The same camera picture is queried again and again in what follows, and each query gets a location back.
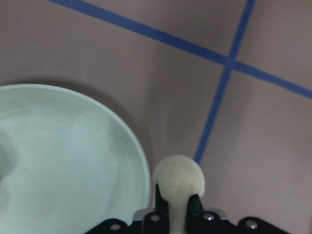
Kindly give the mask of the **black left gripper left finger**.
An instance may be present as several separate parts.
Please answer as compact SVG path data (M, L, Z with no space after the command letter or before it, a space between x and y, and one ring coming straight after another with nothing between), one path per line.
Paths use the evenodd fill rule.
M158 184L155 187L155 211L163 215L168 214L168 202L161 196Z

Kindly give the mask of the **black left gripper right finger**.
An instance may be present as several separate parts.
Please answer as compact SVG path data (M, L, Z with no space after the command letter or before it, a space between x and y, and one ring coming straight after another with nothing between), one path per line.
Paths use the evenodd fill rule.
M198 216L203 212L203 206L198 194L192 195L187 203L187 216Z

